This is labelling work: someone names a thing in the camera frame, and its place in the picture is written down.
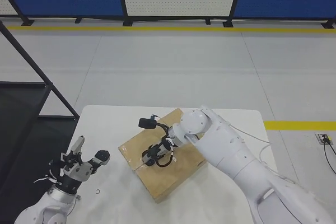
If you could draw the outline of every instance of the robotic hand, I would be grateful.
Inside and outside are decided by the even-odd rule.
[[[82,182],[89,179],[91,174],[95,174],[101,165],[106,165],[110,160],[110,153],[100,150],[94,158],[82,162],[81,148],[84,142],[85,138],[80,136],[68,155],[62,153],[59,164],[63,167],[63,176],[56,179],[50,169],[52,178],[47,176],[43,179],[49,179],[55,184],[36,204],[22,211],[15,224],[66,224],[75,199],[80,198],[77,195],[77,189]]]
[[[155,128],[156,124],[151,117],[141,119],[139,126]],[[311,193],[273,174],[250,152],[231,124],[206,106],[184,113],[180,124],[169,128],[162,141],[165,139],[178,147],[193,144],[211,165],[234,180],[245,194],[256,224],[333,223]],[[163,157],[171,151],[167,144],[156,146],[148,149],[151,157],[142,155],[144,163],[157,162],[157,155]]]

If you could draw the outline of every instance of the cardboard box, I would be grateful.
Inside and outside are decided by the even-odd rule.
[[[180,109],[175,109],[158,122],[172,126],[179,123],[182,114]],[[167,167],[158,167],[156,164],[149,167],[143,164],[142,152],[148,146],[159,143],[164,135],[165,132],[160,127],[145,129],[119,147],[128,165],[142,180],[156,203],[161,202],[206,162],[199,151],[192,144],[188,144],[174,150],[176,162],[172,161]],[[160,159],[160,164],[168,162],[169,157],[166,155]]]

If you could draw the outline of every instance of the gray floor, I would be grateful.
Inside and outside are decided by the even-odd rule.
[[[79,113],[88,104],[207,104],[257,109],[264,120],[336,121],[336,34],[13,34]],[[0,36],[0,81],[39,80]],[[69,112],[50,96],[42,114]],[[336,132],[329,134],[336,149]],[[279,172],[311,189],[336,222],[336,177],[314,132],[268,131],[268,135]],[[330,151],[328,156],[336,169]]]

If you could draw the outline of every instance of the power outlet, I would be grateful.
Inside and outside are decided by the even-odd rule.
[[[330,139],[330,144],[333,145],[334,143],[332,142],[332,138],[328,135],[328,134],[325,134],[325,133],[315,133],[316,135],[316,138],[318,139],[319,143],[320,144],[324,144],[324,136],[327,136],[329,139]]]

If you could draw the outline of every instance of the blue wall panel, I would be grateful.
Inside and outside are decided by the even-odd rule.
[[[15,0],[24,15],[122,16],[120,0]]]
[[[236,17],[331,18],[336,0],[238,0]]]

